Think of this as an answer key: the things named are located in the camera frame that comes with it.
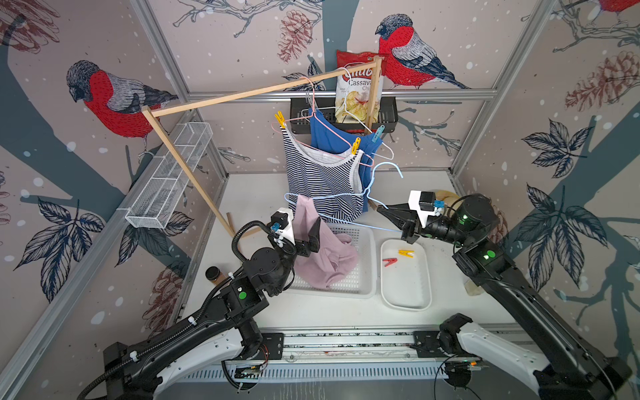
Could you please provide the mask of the red clothespin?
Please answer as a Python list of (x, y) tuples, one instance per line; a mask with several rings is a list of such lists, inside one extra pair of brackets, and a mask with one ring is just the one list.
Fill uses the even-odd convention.
[(383, 266), (385, 268), (390, 267), (391, 265), (394, 265), (397, 261), (398, 261), (397, 258), (384, 258), (383, 259)]

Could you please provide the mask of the pink tank top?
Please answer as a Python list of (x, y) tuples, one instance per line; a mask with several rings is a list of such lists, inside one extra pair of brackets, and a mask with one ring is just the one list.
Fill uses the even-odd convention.
[(350, 236), (333, 233), (320, 218), (313, 200), (298, 196), (293, 220), (294, 237), (311, 242), (310, 232), (317, 221), (320, 221), (319, 250), (311, 252), (307, 258), (298, 256), (294, 269), (313, 288), (329, 289), (356, 268), (359, 256)]

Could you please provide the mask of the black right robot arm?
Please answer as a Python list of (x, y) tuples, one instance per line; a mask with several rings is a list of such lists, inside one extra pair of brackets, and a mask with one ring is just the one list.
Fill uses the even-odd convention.
[(407, 203), (377, 211), (407, 243), (430, 238), (453, 245), (452, 258), (461, 272), (498, 301), (539, 350), (530, 353), (457, 313), (439, 326), (439, 345), (448, 360), (481, 358), (541, 399), (616, 398), (631, 378), (631, 368), (621, 358), (605, 356), (563, 321), (515, 262), (488, 239), (498, 224), (489, 198), (474, 193), (455, 204), (455, 209), (440, 207), (433, 192), (413, 191)]

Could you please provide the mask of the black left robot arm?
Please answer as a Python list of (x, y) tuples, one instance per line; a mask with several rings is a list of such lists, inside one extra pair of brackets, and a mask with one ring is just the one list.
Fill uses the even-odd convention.
[(195, 349), (216, 336), (238, 333), (240, 349), (231, 358), (248, 358), (261, 348), (263, 335), (255, 316), (268, 299), (293, 283), (297, 257), (320, 250), (322, 220), (316, 218), (305, 240), (293, 235), (293, 219), (279, 210), (269, 223), (251, 221), (238, 230), (231, 250), (241, 266), (206, 296), (194, 313), (161, 332), (136, 343), (116, 342), (106, 349), (105, 371), (78, 395), (87, 399), (100, 384), (107, 399), (152, 399), (169, 383), (169, 371)]

